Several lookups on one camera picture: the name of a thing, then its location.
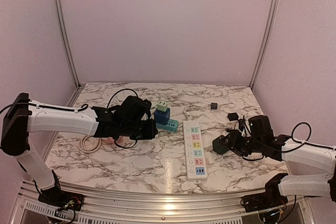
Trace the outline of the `white long power strip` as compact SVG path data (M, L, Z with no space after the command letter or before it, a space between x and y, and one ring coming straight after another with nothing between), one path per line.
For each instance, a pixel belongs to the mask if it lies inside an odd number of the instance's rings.
M199 184L208 178L199 123L197 121L184 121L183 136L187 180Z

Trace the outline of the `dark green cube socket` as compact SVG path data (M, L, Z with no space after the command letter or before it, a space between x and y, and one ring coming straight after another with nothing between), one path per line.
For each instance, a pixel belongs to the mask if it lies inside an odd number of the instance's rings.
M227 153L230 148L227 146L229 135L220 135L212 141L213 151L219 155Z

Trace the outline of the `dark grey USB charger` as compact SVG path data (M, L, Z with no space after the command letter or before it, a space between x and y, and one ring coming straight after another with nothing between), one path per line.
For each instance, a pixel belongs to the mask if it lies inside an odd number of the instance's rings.
M212 103L210 104L210 107L211 107L211 110L217 110L217 109L218 109L218 103L214 103L214 102L212 102Z

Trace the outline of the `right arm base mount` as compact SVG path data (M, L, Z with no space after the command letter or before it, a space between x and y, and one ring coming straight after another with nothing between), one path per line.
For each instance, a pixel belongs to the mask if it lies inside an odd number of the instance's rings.
M246 195L241 198L240 204L246 212L260 211L268 208L278 207L288 203L288 198L284 196L272 196L266 193Z

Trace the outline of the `teal power strip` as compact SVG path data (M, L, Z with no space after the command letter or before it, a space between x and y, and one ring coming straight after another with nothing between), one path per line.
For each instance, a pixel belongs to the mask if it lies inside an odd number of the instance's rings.
M156 127L162 130L170 131L170 132L176 132L177 128L179 126L179 122L174 119L169 119L166 124L160 124L156 123Z

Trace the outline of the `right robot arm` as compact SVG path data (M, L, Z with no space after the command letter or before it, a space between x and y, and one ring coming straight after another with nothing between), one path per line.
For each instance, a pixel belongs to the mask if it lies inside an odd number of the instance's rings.
M245 206L255 209L258 205L271 207L287 202L289 196L324 197L335 201L335 148L294 140L289 135L274 136L271 130L251 131L242 136L232 130L221 136L219 142L224 152L232 151L241 157L260 153L276 161L304 164L323 171L322 175L292 175L279 173L265 184L263 193L243 197Z

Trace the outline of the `light green USB adapter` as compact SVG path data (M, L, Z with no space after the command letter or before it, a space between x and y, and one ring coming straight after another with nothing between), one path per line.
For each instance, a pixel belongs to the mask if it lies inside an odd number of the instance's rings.
M161 111L161 112L166 112L167 109L168 109L167 102L160 100L160 101L157 103L157 107L156 107L156 109L157 109L158 111Z

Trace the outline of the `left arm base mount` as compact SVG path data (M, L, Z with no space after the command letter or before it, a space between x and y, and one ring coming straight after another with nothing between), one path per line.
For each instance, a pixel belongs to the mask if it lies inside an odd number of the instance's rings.
M70 209L80 211L84 200L83 194L62 191L60 194L49 195L39 193L38 201L58 207L59 209Z

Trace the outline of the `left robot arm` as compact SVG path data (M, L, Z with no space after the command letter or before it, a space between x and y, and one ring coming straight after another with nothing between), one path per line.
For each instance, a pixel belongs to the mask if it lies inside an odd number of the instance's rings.
M31 100L27 93L20 93L14 103L2 109L5 112L1 135L1 150L14 157L35 181L43 199L56 206L66 202L58 178L50 170L34 147L29 144L30 132L67 132L99 138L121 136L131 140L151 140L158 130L151 118L152 103L137 96L128 96L121 105L108 108L80 108L56 106Z

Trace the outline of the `blue cube socket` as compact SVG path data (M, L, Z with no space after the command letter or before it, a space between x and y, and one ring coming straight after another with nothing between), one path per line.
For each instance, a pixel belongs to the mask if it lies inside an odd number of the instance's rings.
M167 108L166 111L161 111L156 109L154 112L154 120L158 124L166 125L170 119L170 108Z

